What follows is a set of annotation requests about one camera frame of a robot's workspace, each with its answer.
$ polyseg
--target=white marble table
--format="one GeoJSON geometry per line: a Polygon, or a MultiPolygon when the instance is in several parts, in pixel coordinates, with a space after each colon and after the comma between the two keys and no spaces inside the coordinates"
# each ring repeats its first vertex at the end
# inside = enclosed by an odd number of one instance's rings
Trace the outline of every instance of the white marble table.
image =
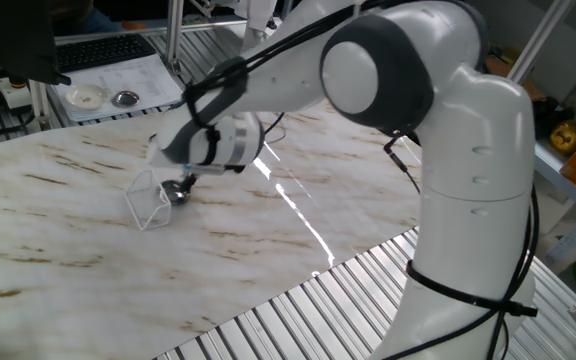
{"type": "MultiPolygon", "coordinates": [[[[123,192],[158,124],[0,144],[0,359],[150,359],[417,225],[386,137],[322,103],[289,114],[287,138],[244,173],[201,178],[170,225],[141,232],[123,192]]],[[[398,146],[418,178],[420,149],[398,146]]]]}

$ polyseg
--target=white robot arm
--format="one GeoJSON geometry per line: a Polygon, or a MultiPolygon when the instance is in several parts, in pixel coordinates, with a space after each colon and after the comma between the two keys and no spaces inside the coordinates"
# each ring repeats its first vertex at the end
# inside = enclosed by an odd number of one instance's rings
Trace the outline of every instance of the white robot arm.
{"type": "Polygon", "coordinates": [[[366,1],[350,19],[352,0],[304,1],[270,39],[186,90],[150,158],[240,169],[261,151],[264,130],[235,114],[295,111],[324,96],[387,135],[416,131],[424,150],[412,279],[371,359],[490,359],[505,314],[514,315],[510,335],[535,315],[510,301],[530,304],[534,293],[524,263],[534,253],[532,107],[520,86],[475,70],[487,40],[474,9],[402,2],[366,1]]]}

